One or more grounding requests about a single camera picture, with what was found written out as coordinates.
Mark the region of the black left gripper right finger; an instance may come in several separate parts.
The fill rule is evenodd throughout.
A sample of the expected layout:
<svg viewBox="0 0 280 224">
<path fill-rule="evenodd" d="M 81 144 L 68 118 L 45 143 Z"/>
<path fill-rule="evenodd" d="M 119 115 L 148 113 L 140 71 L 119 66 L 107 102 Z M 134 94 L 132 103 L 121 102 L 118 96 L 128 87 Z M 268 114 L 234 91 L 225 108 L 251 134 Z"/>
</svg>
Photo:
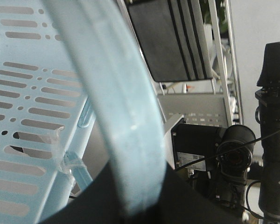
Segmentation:
<svg viewBox="0 0 280 224">
<path fill-rule="evenodd" d="M 241 219 L 194 191 L 169 164 L 151 218 L 153 224 L 240 224 Z"/>
</svg>

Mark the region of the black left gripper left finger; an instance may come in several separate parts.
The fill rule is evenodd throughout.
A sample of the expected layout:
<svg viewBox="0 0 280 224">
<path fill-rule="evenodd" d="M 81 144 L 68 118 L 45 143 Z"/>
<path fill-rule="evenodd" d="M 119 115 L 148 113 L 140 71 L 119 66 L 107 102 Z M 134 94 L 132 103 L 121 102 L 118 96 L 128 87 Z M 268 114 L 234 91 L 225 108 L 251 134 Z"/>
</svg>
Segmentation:
<svg viewBox="0 0 280 224">
<path fill-rule="evenodd" d="M 69 205 L 42 224 L 125 224 L 110 164 Z"/>
</svg>

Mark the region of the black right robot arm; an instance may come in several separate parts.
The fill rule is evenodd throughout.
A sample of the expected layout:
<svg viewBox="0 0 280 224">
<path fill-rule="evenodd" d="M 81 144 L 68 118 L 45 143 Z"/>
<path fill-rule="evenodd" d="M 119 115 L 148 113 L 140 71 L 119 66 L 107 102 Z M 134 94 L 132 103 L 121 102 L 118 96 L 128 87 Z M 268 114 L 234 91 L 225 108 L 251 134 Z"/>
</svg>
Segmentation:
<svg viewBox="0 0 280 224">
<path fill-rule="evenodd" d="M 259 208 L 268 221 L 280 223 L 280 42 L 266 44 L 257 86 L 255 118 L 263 147 Z"/>
</svg>

